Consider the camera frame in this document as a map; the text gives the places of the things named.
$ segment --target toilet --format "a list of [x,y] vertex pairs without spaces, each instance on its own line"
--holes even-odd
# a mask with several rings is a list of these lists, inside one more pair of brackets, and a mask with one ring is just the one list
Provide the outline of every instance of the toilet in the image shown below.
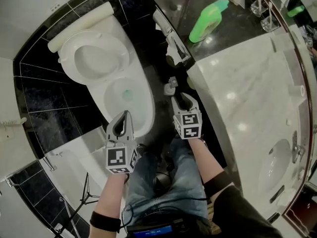
[[48,48],[58,52],[58,61],[72,80],[87,86],[108,122],[128,110],[135,137],[150,131],[155,117],[152,91],[109,2],[69,25]]

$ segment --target person's leg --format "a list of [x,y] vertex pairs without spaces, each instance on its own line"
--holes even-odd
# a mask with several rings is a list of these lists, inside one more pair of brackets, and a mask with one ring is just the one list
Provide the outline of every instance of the person's leg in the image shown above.
[[158,160],[152,153],[143,154],[137,162],[134,172],[130,174],[128,195],[126,198],[126,210],[123,214],[123,223],[131,218],[131,205],[133,207],[133,224],[135,220],[156,200],[154,199],[154,179],[158,166]]
[[[187,140],[173,139],[170,146],[170,155],[176,169],[174,182],[170,191],[159,198],[159,202],[183,197],[206,198],[198,167]],[[180,200],[163,203],[159,208],[162,209],[167,206],[179,208],[187,214],[208,218],[206,201]]]

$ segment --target digital display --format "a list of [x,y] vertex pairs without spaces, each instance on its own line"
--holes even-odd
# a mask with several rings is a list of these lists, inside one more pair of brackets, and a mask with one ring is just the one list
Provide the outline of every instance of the digital display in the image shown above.
[[160,236],[170,232],[172,232],[172,226],[167,226],[163,228],[152,229],[152,230],[142,231],[142,232],[135,232],[134,235],[136,238],[143,238],[143,237]]

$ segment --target white bathtub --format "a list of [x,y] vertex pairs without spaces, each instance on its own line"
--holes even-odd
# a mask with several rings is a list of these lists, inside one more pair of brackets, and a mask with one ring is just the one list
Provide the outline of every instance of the white bathtub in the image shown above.
[[[81,137],[78,137],[47,153],[55,171],[44,160],[40,160],[43,169],[51,179],[54,186],[64,196],[67,202],[76,209],[84,189],[86,173],[89,173],[90,193],[100,195],[110,173],[106,170],[106,157],[102,150],[105,145],[105,131],[98,127]],[[96,203],[84,205],[79,210],[79,215],[88,223]],[[125,206],[122,199],[121,211]],[[124,229],[120,230],[119,238],[126,237]]]

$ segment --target black wristband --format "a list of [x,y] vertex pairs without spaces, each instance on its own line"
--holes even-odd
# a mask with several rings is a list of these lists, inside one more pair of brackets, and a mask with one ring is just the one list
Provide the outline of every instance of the black wristband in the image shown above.
[[217,192],[221,191],[223,188],[226,188],[231,183],[232,180],[228,174],[225,171],[222,171],[220,174],[216,175],[214,178],[204,184],[205,193],[207,197],[211,197]]
[[119,232],[121,220],[107,217],[93,211],[90,218],[90,224],[98,229],[106,230],[109,232]]

